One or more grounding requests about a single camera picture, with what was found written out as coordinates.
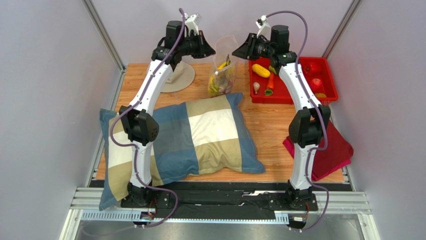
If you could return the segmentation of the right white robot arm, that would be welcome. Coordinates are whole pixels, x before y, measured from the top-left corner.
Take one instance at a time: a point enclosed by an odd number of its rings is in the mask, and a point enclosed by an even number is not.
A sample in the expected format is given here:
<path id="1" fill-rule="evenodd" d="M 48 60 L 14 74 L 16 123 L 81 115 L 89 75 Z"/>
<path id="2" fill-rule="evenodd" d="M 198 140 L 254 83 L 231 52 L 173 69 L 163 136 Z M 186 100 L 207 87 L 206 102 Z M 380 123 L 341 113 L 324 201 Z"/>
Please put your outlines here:
<path id="1" fill-rule="evenodd" d="M 285 204 L 289 209 L 298 210 L 314 197 L 313 163 L 321 141 L 328 140 L 327 126 L 331 110 L 322 105 L 309 88 L 303 75 L 300 56 L 290 51 L 288 26 L 273 26 L 270 39 L 261 34 L 249 33 L 232 55 L 250 61 L 269 59 L 291 96 L 296 114 L 288 132 L 294 145 L 294 163 L 285 191 Z"/>

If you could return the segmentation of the yellow banana bunch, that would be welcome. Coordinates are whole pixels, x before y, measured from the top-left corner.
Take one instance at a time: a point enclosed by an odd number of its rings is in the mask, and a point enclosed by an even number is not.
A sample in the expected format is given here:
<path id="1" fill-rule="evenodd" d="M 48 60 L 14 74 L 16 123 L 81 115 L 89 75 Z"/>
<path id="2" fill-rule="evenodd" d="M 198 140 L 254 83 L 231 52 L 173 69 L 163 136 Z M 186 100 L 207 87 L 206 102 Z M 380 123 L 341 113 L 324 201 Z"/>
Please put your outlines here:
<path id="1" fill-rule="evenodd" d="M 228 94 L 232 88 L 231 61 L 227 59 L 209 77 L 208 94 L 210 98 Z"/>

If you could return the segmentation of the brown longan cluster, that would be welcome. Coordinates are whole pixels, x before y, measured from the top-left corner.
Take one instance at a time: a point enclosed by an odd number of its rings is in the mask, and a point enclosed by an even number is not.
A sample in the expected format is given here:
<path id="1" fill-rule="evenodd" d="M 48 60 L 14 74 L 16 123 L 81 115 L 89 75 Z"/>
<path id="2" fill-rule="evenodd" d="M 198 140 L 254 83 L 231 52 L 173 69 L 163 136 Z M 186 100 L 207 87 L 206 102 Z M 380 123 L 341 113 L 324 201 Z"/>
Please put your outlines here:
<path id="1" fill-rule="evenodd" d="M 217 92 L 219 94 L 227 94 L 230 92 L 233 85 L 235 71 L 235 65 L 232 64 L 230 56 L 227 55 L 225 62 L 218 67 L 215 73 Z"/>

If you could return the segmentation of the clear zip top bag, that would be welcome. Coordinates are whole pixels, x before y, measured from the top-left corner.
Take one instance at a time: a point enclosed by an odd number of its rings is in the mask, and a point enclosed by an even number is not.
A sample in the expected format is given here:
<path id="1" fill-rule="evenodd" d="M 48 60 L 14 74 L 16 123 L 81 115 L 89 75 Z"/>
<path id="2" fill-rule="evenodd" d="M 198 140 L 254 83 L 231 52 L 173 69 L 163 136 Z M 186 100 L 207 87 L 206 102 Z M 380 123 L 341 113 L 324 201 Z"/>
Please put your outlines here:
<path id="1" fill-rule="evenodd" d="M 214 47 L 207 92 L 210 98 L 229 94 L 236 80 L 239 59 L 232 55 L 238 47 L 234 35 L 220 38 Z"/>

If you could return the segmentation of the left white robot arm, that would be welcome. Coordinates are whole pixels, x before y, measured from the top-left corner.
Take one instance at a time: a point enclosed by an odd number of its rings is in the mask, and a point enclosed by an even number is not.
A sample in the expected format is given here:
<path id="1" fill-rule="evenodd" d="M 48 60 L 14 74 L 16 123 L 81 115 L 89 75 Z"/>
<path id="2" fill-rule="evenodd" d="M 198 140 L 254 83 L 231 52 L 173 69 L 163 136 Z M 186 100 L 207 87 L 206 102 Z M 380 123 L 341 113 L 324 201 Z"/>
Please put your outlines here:
<path id="1" fill-rule="evenodd" d="M 150 172 L 151 150 L 160 130 L 153 118 L 158 97 L 183 56 L 202 59 L 214 55 L 198 28 L 199 16 L 193 14 L 185 21 L 172 20 L 166 34 L 153 50 L 145 80 L 128 106 L 121 106 L 119 117 L 132 149 L 132 172 L 127 185 L 126 199 L 141 207 L 153 199 Z"/>

